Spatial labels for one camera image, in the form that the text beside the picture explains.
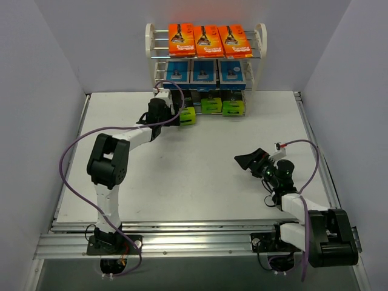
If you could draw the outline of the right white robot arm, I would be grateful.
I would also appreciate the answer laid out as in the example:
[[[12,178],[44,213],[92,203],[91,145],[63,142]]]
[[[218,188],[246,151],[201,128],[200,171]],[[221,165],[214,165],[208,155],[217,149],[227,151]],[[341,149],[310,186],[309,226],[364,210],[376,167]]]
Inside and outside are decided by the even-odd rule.
[[[284,147],[278,147],[272,155],[257,149],[234,157],[243,170],[271,187],[276,208],[296,218],[296,222],[282,223],[269,235],[270,245],[276,250],[293,245],[304,252],[314,268],[356,265],[359,254],[346,211],[303,197],[294,185],[295,165],[285,156]]]

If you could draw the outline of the Harry's blade cartridge pack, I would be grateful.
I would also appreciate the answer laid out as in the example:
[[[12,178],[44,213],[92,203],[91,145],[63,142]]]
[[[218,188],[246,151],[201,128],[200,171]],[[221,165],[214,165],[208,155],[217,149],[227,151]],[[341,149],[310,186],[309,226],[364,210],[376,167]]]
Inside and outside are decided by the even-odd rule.
[[[216,60],[194,59],[190,63],[190,88],[208,92],[217,88]]]

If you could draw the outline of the grey Harry's box blue razor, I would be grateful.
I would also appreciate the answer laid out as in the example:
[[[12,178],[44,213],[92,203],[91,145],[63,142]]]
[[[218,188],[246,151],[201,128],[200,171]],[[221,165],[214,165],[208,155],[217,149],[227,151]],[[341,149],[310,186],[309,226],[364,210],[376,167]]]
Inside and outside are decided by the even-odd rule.
[[[246,78],[240,60],[218,60],[219,88],[221,90],[245,90]]]

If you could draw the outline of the orange Gillette Fusion5 razor box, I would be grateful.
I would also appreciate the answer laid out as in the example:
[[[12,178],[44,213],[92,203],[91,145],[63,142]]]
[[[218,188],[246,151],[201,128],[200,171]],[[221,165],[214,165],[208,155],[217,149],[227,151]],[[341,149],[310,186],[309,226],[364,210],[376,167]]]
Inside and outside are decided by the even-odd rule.
[[[218,26],[219,36],[227,59],[251,58],[252,48],[241,25]]]

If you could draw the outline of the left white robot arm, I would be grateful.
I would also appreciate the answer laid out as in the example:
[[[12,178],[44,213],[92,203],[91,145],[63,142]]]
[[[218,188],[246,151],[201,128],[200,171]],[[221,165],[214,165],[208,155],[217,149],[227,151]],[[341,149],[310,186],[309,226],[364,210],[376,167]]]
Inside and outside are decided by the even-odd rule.
[[[130,152],[155,140],[163,126],[178,125],[178,106],[169,89],[154,89],[154,97],[133,130],[117,135],[101,133],[96,137],[87,174],[95,187],[98,220],[91,236],[89,255],[120,254],[125,238],[120,234],[119,186],[127,174]]]

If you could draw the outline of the small orange Gillette razor box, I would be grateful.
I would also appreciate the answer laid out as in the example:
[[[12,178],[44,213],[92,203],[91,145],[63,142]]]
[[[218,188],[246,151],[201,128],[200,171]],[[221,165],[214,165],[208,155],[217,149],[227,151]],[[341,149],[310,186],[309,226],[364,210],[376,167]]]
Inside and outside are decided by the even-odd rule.
[[[196,55],[192,23],[169,24],[169,55],[174,57]]]

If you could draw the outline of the black green Gillette Labs carton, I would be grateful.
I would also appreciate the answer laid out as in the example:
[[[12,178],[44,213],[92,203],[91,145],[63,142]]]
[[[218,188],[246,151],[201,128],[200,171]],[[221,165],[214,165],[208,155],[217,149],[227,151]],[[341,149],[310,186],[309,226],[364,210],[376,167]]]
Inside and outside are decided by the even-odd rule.
[[[211,90],[208,92],[200,92],[201,112],[205,114],[221,113],[222,100],[218,90]]]

